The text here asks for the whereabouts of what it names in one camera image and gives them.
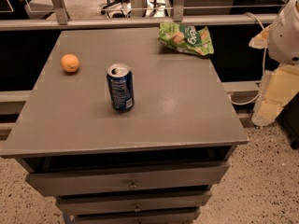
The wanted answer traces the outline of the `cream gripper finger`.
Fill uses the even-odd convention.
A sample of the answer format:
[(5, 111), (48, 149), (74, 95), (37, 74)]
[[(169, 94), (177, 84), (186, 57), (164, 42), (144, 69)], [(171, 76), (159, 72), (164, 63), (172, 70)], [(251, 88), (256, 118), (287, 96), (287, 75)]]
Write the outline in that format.
[(270, 28), (271, 26), (267, 26), (260, 33), (254, 36), (250, 40), (249, 46), (254, 49), (267, 49)]
[(283, 108), (299, 92), (299, 65), (280, 64), (271, 72), (265, 71), (259, 97), (251, 120), (256, 126), (268, 126), (275, 121)]

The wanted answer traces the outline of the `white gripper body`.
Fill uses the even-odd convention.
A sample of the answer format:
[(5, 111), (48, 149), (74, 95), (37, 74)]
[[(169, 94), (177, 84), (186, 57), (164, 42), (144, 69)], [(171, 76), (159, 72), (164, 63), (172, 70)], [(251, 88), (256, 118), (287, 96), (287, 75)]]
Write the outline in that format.
[(299, 64), (299, 0), (290, 0), (270, 27), (269, 57), (279, 63)]

